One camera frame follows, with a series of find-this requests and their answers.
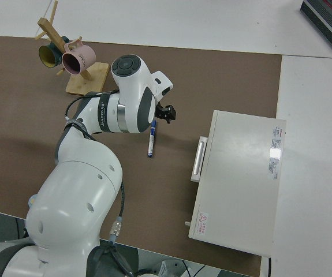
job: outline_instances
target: brown table mat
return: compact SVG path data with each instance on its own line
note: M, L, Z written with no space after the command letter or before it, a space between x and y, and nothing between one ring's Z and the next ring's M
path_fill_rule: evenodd
M0 212L24 218L27 202L53 170L64 111L75 96L68 73L39 60L46 40L0 37ZM259 276L260 257L188 238L197 184L190 181L199 136L208 136L213 110L275 117L280 55L88 43L97 61L137 54L151 72L160 70L174 89L161 101L177 120L158 120L154 157L144 134L95 137L119 158L126 187L118 242L181 259ZM105 91L116 88L111 74ZM120 194L103 224L107 238L120 210Z

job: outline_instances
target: pink mug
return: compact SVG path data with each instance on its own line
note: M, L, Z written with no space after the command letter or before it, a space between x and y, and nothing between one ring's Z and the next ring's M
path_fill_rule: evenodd
M75 43L77 43L77 47L70 49L69 45ZM88 45L83 45L80 39L66 43L64 49L66 52L62 56L63 66L73 75L80 74L95 63L96 55L94 50Z

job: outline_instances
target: wooden base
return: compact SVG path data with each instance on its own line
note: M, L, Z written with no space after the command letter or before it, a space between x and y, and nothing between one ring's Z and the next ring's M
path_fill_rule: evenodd
M71 75L66 92L76 95L86 95L91 91L102 92L109 71L109 64L96 62L87 71L89 71L92 80L85 80L81 75Z

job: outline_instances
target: wooden mug stand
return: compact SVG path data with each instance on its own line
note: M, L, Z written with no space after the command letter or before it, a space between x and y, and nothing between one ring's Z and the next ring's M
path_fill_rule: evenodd
M40 39L42 36L47 35L60 52L64 53L65 42L52 25L57 4L58 1L55 1L50 21L43 17L38 21L38 25L41 27L43 32L40 33L35 39ZM64 69L60 70L57 75L60 75L63 71ZM95 62L92 66L80 74L71 75L66 87L66 92L76 95L86 95L91 91L102 92L108 71L108 63Z

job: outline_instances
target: mug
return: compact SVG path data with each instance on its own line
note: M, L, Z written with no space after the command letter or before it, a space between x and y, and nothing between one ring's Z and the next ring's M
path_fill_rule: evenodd
M62 39L65 43L68 42L68 38L63 36ZM39 57L44 65L48 68L53 68L57 65L62 63L62 53L60 50L55 46L53 42L48 45L42 45L39 48Z
M77 43L77 47L71 50L69 46L75 43ZM94 50L88 45L83 45L80 39L66 43L64 49L66 53L62 56L63 66L73 75L80 74L95 63L96 55Z

